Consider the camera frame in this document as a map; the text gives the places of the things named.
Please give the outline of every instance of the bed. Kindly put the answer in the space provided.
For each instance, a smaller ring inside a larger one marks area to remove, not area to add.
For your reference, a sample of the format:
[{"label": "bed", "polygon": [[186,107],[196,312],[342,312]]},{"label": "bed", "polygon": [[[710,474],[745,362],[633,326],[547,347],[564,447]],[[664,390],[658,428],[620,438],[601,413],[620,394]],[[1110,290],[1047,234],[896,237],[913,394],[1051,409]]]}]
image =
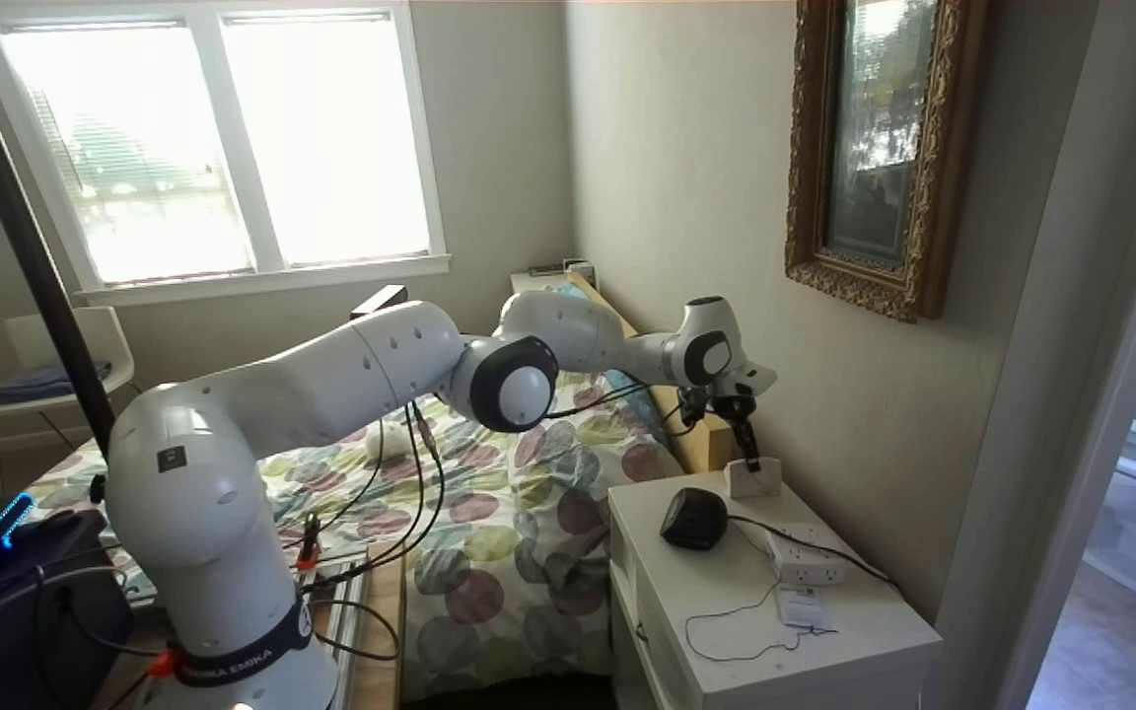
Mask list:
[{"label": "bed", "polygon": [[[286,551],[305,520],[324,520],[324,574],[342,574],[390,541],[408,551],[404,697],[433,697],[538,674],[608,674],[608,520],[610,487],[720,468],[721,424],[671,434],[666,390],[620,372],[559,374],[547,424],[493,434],[437,400],[417,400],[433,459],[393,459],[408,413],[388,413],[342,441],[286,451],[259,461]],[[40,514],[82,503],[104,468],[96,447],[74,451],[32,489]],[[125,551],[125,592],[149,596]]]}]

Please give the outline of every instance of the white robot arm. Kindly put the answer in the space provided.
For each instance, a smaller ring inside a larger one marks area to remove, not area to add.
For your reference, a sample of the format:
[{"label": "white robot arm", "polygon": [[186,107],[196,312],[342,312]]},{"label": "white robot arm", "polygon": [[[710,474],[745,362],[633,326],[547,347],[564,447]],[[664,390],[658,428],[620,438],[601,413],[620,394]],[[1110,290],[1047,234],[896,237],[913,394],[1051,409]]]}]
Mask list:
[{"label": "white robot arm", "polygon": [[138,394],[112,434],[107,514],[158,583],[178,684],[149,708],[329,708],[334,667],[307,631],[258,459],[334,441],[417,394],[491,432],[530,432],[558,372],[633,372],[721,409],[752,459],[745,413],[768,372],[741,351],[725,299],[691,299],[671,337],[622,341],[578,298],[521,292],[485,341],[433,305],[351,320],[286,355]]}]

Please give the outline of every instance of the mirror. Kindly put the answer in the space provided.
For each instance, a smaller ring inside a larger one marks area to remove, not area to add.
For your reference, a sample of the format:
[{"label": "mirror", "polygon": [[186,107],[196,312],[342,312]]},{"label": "mirror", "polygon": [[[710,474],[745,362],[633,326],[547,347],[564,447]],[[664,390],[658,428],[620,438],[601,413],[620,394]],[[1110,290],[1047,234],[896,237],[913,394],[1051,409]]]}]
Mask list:
[{"label": "mirror", "polygon": [[801,0],[787,273],[938,315],[982,21],[971,0]]}]

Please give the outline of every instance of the metal pole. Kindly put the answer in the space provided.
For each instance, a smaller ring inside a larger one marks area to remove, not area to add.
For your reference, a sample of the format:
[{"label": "metal pole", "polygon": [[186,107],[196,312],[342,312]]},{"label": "metal pole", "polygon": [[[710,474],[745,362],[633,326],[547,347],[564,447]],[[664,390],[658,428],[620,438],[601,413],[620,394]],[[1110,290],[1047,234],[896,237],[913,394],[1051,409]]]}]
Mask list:
[{"label": "metal pole", "polygon": [[57,344],[57,351],[62,359],[71,390],[82,404],[90,434],[96,434],[100,451],[107,455],[107,438],[112,438],[116,413],[112,413],[104,378],[100,378],[100,372],[90,362],[90,351],[87,351],[87,341],[79,330],[79,320],[67,308],[67,292],[62,292],[62,283],[57,278],[44,228],[40,228],[23,191],[20,191],[20,178],[17,178],[13,156],[3,145],[3,134],[0,134],[0,221],[3,221],[3,234],[13,242],[17,262],[20,262],[20,273],[23,273],[28,290],[32,290],[32,299],[40,305],[40,315],[44,315],[44,325],[53,330],[53,344]]}]

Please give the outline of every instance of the window sill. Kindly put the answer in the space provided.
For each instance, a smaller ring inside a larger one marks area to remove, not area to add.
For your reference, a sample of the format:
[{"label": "window sill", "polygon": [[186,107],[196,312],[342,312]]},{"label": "window sill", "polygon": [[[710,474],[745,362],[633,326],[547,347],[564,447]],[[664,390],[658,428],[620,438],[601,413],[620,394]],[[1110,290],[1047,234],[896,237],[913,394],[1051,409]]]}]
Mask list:
[{"label": "window sill", "polygon": [[319,283],[363,283],[363,280],[404,280],[404,278],[433,278],[451,273],[451,253],[378,262],[378,265],[346,265],[346,269],[305,269],[305,273],[248,273],[248,278],[219,278],[219,280],[178,280],[178,283],[136,283],[136,290],[90,290],[79,292],[79,305],[178,305],[178,299],[223,299],[223,298],[251,298],[251,292],[290,292],[290,290],[319,290]]}]

